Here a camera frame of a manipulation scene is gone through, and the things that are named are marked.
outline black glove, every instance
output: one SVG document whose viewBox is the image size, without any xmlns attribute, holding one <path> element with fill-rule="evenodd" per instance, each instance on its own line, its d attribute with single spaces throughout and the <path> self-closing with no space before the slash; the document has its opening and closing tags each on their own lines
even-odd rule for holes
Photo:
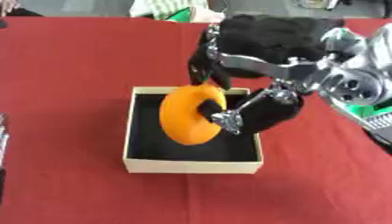
<svg viewBox="0 0 392 224">
<path fill-rule="evenodd" d="M 305 17 L 269 17 L 240 15 L 220 23 L 217 46 L 222 53 L 253 56 L 273 64 L 287 64 L 289 57 L 310 61 L 326 55 L 320 38 L 343 20 Z M 206 56 L 207 36 L 201 35 L 198 49 L 188 61 L 191 83 L 199 85 L 212 78 L 219 86 L 231 88 L 230 77 L 259 78 L 261 73 L 225 68 Z"/>
</svg>

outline red tablecloth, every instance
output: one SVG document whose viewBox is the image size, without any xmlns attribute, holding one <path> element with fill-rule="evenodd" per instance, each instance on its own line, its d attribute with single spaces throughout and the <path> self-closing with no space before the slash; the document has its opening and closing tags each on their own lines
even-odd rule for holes
<svg viewBox="0 0 392 224">
<path fill-rule="evenodd" d="M 255 175 L 128 174 L 133 86 L 186 84 L 200 24 L 10 18 L 0 109 L 10 115 L 1 224 L 392 223 L 392 157 L 316 95 L 261 134 Z M 348 26 L 370 34 L 386 20 Z M 236 80 L 259 88 L 267 80 Z"/>
</svg>

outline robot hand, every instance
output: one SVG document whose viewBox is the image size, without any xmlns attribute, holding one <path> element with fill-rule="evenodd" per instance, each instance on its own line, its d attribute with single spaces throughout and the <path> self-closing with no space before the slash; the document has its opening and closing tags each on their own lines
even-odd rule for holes
<svg viewBox="0 0 392 224">
<path fill-rule="evenodd" d="M 333 27 L 342 25 L 342 20 L 302 17 L 240 15 L 225 19 L 217 28 L 219 35 L 216 38 L 212 29 L 202 33 L 199 46 L 188 62 L 191 83 L 199 85 L 212 78 L 222 88 L 230 89 L 230 77 L 263 76 L 257 69 L 241 69 L 236 65 L 228 68 L 224 63 L 212 59 L 214 56 L 208 55 L 211 54 L 211 42 L 215 43 L 220 53 L 253 57 L 276 65 L 289 64 L 292 57 L 317 61 L 326 55 L 321 37 Z"/>
<path fill-rule="evenodd" d="M 224 20 L 219 30 L 215 30 L 219 36 L 214 36 L 214 29 L 202 34 L 199 47 L 188 63 L 191 82 L 199 85 L 211 77 L 222 88 L 230 89 L 231 77 L 263 77 L 260 67 L 241 64 L 245 58 L 276 65 L 288 65 L 293 57 L 318 61 L 326 55 L 320 38 L 341 25 L 340 20 L 243 15 Z M 224 54 L 223 60 L 217 59 L 217 52 Z M 309 68 L 314 69 L 311 64 L 301 69 Z M 225 130 L 248 134 L 295 117 L 303 104 L 292 83 L 275 79 L 271 87 L 245 97 L 236 109 L 221 111 L 213 101 L 205 101 L 199 106 L 199 112 Z"/>
</svg>

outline green object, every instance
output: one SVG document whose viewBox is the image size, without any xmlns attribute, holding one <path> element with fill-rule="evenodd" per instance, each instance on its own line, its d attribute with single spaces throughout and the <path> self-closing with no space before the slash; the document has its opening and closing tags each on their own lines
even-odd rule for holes
<svg viewBox="0 0 392 224">
<path fill-rule="evenodd" d="M 392 112 L 392 100 L 374 106 L 346 105 L 346 111 L 360 118 L 378 116 Z"/>
<path fill-rule="evenodd" d="M 179 10 L 178 12 L 169 16 L 166 20 L 174 20 L 179 23 L 189 23 L 191 22 L 191 8 L 187 7 L 183 10 Z"/>
</svg>

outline person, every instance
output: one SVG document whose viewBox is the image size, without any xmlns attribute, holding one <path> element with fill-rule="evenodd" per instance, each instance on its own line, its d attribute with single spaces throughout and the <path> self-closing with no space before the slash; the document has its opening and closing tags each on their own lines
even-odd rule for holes
<svg viewBox="0 0 392 224">
<path fill-rule="evenodd" d="M 3 17 L 42 17 L 42 15 L 22 8 L 18 0 L 0 0 L 0 16 Z"/>
</svg>

